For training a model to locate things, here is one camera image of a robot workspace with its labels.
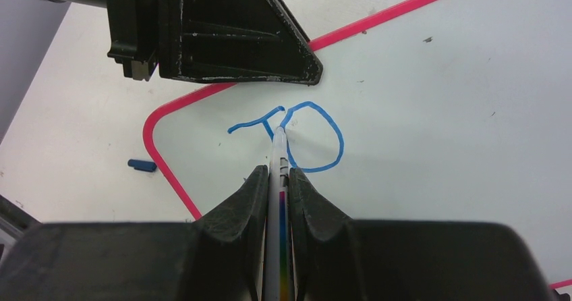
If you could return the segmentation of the white marker pen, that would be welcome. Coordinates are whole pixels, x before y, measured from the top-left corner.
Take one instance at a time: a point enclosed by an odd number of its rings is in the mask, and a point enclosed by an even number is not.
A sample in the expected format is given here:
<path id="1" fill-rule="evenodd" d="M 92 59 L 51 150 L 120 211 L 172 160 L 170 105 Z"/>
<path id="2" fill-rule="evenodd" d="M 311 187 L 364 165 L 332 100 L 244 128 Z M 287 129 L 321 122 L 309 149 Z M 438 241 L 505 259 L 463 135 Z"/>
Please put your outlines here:
<path id="1" fill-rule="evenodd" d="M 269 163 L 268 208 L 264 254 L 263 300 L 294 300 L 289 232 L 289 159 L 284 128 L 274 130 Z"/>

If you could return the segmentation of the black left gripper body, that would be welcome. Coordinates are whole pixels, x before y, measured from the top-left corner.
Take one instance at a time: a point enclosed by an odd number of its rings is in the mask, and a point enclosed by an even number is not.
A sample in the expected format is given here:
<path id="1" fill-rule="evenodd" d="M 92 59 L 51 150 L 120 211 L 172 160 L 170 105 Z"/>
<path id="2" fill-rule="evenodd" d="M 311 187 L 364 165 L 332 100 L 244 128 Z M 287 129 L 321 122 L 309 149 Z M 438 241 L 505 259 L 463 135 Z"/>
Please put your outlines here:
<path id="1" fill-rule="evenodd" d="M 158 0 L 45 0 L 72 2 L 107 10 L 111 47 L 107 56 L 134 80 L 150 80 L 157 65 Z"/>

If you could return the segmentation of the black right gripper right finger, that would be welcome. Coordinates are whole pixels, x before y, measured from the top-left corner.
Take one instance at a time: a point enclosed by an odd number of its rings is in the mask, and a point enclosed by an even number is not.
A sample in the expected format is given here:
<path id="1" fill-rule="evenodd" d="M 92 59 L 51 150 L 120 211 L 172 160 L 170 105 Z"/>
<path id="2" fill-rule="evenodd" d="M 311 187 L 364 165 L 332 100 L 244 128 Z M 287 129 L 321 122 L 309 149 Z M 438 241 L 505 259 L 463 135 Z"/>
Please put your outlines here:
<path id="1" fill-rule="evenodd" d="M 555 300 L 506 225 L 354 219 L 289 173 L 298 300 Z"/>

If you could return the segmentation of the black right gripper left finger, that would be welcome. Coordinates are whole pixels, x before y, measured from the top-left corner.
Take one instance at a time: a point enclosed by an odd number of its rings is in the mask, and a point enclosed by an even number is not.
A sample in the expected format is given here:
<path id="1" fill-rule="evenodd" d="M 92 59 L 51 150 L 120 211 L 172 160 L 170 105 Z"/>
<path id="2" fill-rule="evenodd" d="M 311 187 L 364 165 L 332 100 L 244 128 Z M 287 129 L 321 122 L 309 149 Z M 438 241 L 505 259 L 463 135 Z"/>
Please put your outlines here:
<path id="1" fill-rule="evenodd" d="M 1 299 L 259 300 L 268 187 L 259 165 L 191 223 L 36 226 L 1 265 Z"/>

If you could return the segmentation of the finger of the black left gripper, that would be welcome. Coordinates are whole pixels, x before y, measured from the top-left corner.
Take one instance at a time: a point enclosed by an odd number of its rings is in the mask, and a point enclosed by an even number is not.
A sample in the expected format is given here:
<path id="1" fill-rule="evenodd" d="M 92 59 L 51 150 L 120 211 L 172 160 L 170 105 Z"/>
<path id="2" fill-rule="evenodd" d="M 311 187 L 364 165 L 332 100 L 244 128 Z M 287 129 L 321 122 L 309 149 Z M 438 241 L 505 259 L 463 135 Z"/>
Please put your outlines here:
<path id="1" fill-rule="evenodd" d="M 313 86 L 323 66 L 283 0 L 158 0 L 159 74 Z"/>

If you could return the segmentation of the blue marker cap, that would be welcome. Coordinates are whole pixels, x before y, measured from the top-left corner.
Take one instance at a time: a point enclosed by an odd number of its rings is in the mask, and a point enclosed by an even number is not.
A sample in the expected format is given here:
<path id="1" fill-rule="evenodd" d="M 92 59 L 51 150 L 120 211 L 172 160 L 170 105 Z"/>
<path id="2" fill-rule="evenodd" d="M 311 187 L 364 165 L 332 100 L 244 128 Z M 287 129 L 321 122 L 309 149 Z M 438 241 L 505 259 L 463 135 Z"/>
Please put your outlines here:
<path id="1" fill-rule="evenodd" d="M 127 166 L 131 167 L 137 171 L 143 171 L 148 173 L 153 173 L 157 169 L 157 165 L 153 161 L 145 161 L 140 159 L 129 159 L 127 161 Z"/>

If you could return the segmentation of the pink framed whiteboard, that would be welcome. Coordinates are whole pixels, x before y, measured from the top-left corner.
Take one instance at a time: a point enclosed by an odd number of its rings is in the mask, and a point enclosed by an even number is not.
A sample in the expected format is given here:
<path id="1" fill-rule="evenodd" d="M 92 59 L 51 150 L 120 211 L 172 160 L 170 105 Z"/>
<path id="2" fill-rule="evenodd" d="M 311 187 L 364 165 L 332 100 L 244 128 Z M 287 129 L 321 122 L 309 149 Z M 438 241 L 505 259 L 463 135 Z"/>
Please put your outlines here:
<path id="1" fill-rule="evenodd" d="M 270 159 L 358 219 L 502 223 L 571 287 L 571 0 L 407 0 L 317 38 L 316 86 L 215 84 L 146 150 L 193 217 Z"/>

